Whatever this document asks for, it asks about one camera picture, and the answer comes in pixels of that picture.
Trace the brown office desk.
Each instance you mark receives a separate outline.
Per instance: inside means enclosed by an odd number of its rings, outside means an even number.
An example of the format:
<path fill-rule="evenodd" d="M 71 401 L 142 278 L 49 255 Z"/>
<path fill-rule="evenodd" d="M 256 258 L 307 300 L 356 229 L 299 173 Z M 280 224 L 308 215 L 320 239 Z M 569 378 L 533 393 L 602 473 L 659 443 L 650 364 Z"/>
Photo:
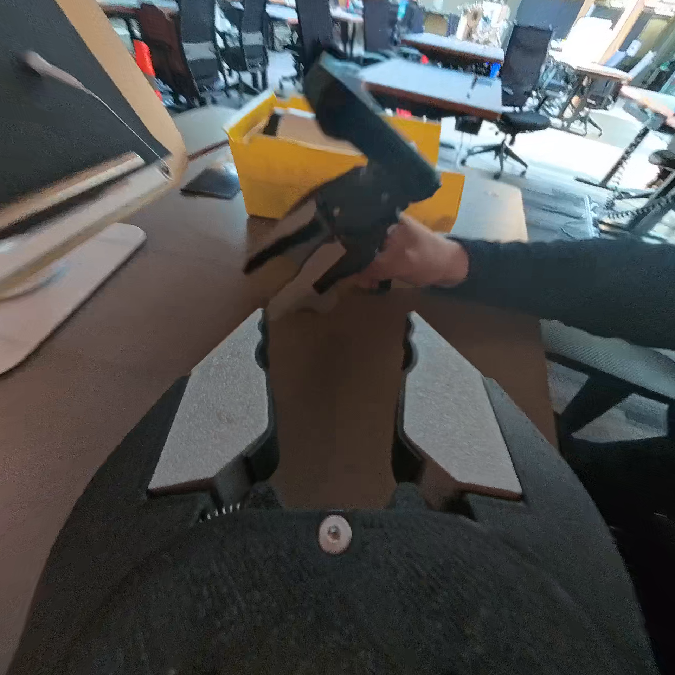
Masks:
<path fill-rule="evenodd" d="M 401 38 L 402 45 L 417 49 L 436 62 L 497 63 L 503 64 L 504 50 L 498 46 L 479 45 L 455 37 L 443 37 L 422 32 Z"/>
<path fill-rule="evenodd" d="M 469 115 L 486 121 L 501 118 L 499 79 L 391 59 L 360 70 L 359 79 L 385 109 L 440 120 Z"/>

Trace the black wooden book stand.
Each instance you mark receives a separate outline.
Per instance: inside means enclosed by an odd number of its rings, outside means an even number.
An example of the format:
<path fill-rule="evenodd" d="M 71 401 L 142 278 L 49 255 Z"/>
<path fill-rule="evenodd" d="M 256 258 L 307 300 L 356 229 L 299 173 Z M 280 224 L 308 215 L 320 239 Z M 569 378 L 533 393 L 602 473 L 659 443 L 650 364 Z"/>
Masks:
<path fill-rule="evenodd" d="M 25 51 L 93 98 L 44 78 Z M 144 245 L 123 223 L 180 181 L 180 131 L 96 1 L 1 2 L 1 374 L 45 343 Z"/>

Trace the dark red chair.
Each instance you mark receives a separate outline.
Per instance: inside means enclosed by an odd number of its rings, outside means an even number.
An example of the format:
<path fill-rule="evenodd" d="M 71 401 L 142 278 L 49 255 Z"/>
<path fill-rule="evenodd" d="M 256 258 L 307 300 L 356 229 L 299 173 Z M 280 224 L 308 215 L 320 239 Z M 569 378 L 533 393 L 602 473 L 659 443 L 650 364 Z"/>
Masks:
<path fill-rule="evenodd" d="M 155 79 L 166 107 L 179 112 L 183 109 L 180 91 L 174 80 L 175 32 L 172 23 L 156 5 L 143 3 L 137 14 L 140 35 L 148 46 Z"/>

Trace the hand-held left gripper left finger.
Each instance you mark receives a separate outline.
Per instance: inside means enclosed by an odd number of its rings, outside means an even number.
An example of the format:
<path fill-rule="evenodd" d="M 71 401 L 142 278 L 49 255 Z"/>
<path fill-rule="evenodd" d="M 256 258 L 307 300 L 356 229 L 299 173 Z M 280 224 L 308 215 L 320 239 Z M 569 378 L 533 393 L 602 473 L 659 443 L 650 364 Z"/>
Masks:
<path fill-rule="evenodd" d="M 192 369 L 148 492 L 246 497 L 279 466 L 276 422 L 258 308 Z"/>

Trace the yellow plastic bin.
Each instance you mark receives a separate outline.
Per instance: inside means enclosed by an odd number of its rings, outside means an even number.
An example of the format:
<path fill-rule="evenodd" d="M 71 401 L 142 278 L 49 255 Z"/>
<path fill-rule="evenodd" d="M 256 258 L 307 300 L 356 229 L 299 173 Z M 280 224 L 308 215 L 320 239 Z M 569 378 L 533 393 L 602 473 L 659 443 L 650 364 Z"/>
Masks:
<path fill-rule="evenodd" d="M 392 128 L 436 166 L 441 125 L 385 113 Z M 252 99 L 225 124 L 244 204 L 250 216 L 280 220 L 298 201 L 321 184 L 366 158 L 346 142 L 330 139 L 319 128 L 314 111 L 301 94 L 277 96 L 268 90 Z M 442 186 L 405 213 L 436 232 L 450 232 L 460 211 L 465 177 L 441 172 Z"/>

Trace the person's right forearm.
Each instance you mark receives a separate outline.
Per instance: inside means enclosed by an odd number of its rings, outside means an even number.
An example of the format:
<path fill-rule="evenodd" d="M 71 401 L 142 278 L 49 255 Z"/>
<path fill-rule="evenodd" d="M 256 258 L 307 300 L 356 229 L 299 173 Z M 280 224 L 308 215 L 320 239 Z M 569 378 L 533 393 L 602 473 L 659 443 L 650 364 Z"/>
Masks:
<path fill-rule="evenodd" d="M 460 298 L 604 338 L 674 350 L 674 246 L 636 240 L 457 242 Z"/>

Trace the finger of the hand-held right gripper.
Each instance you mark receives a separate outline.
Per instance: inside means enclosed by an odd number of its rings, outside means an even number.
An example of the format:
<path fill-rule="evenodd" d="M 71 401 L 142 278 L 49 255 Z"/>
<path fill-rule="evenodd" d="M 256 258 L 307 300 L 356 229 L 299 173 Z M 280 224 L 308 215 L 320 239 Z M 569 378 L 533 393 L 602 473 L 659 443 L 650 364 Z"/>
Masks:
<path fill-rule="evenodd" d="M 338 303 L 339 291 L 333 286 L 319 293 L 314 289 L 314 283 L 344 254 L 345 249 L 338 242 L 319 244 L 306 254 L 295 276 L 269 300 L 265 310 L 266 320 L 271 323 L 299 310 L 318 313 L 332 310 Z"/>
<path fill-rule="evenodd" d="M 274 265 L 299 274 L 310 257 L 330 242 L 330 232 L 316 197 L 302 200 L 263 236 L 247 257 L 242 271 L 257 273 Z"/>

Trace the black flat pad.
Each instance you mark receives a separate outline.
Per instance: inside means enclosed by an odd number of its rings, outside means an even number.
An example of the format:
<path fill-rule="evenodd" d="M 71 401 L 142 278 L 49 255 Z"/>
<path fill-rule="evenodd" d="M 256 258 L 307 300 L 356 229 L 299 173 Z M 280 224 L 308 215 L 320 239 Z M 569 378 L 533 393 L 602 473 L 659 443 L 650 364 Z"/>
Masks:
<path fill-rule="evenodd" d="M 209 165 L 181 189 L 184 196 L 219 200 L 232 200 L 240 192 L 236 166 L 228 161 Z"/>

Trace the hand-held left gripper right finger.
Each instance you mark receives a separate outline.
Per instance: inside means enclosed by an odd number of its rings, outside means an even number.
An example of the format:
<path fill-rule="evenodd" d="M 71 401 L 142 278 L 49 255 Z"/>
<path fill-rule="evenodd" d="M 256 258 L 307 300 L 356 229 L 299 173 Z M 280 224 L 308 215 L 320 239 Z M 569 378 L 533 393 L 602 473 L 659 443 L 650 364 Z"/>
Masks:
<path fill-rule="evenodd" d="M 417 485 L 426 502 L 522 499 L 486 384 L 422 316 L 408 314 L 392 449 L 397 482 Z"/>

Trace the orange traffic cone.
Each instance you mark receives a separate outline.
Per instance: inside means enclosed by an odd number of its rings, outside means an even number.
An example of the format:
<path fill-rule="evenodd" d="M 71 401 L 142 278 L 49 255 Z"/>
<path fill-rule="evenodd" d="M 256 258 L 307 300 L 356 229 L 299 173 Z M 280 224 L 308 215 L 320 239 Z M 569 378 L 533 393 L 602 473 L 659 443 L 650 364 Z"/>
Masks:
<path fill-rule="evenodd" d="M 148 80 L 148 83 L 151 85 L 160 102 L 163 103 L 163 97 L 159 89 L 158 80 L 156 79 L 156 72 L 148 45 L 144 41 L 136 38 L 132 40 L 132 45 L 136 64 L 144 74 L 144 77 Z"/>

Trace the black office chair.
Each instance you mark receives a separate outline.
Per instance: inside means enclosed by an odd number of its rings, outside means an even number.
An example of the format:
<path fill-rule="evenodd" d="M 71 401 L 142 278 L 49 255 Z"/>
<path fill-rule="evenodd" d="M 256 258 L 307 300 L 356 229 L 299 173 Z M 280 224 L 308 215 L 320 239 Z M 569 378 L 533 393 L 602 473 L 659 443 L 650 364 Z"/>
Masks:
<path fill-rule="evenodd" d="M 230 7 L 238 30 L 232 70 L 237 73 L 240 84 L 242 74 L 249 74 L 252 82 L 250 92 L 258 94 L 268 87 L 266 1 L 232 1 Z"/>
<path fill-rule="evenodd" d="M 494 180 L 501 178 L 506 159 L 520 164 L 520 175 L 526 175 L 528 163 L 512 150 L 512 145 L 520 134 L 545 131 L 551 126 L 546 114 L 527 109 L 527 103 L 544 71 L 552 37 L 553 28 L 550 25 L 543 28 L 514 25 L 501 70 L 502 113 L 494 121 L 502 139 L 498 143 L 469 148 L 460 161 L 462 166 L 472 156 L 492 154 L 499 161 Z"/>
<path fill-rule="evenodd" d="M 217 3 L 179 1 L 178 5 L 181 46 L 197 87 L 197 104 L 215 104 L 218 92 L 228 92 L 217 38 Z"/>
<path fill-rule="evenodd" d="M 328 1 L 296 1 L 300 35 L 300 57 L 305 73 L 322 53 L 339 55 L 333 36 L 333 18 Z"/>

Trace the person's right hand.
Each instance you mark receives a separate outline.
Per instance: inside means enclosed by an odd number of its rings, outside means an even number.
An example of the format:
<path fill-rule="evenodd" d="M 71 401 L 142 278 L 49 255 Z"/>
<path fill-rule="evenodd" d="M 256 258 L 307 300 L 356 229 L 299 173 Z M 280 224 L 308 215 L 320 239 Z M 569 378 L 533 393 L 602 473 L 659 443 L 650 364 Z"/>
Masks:
<path fill-rule="evenodd" d="M 468 267 L 468 254 L 460 243 L 403 214 L 389 228 L 373 261 L 355 279 L 366 289 L 376 289 L 386 281 L 416 288 L 453 288 L 467 279 Z"/>

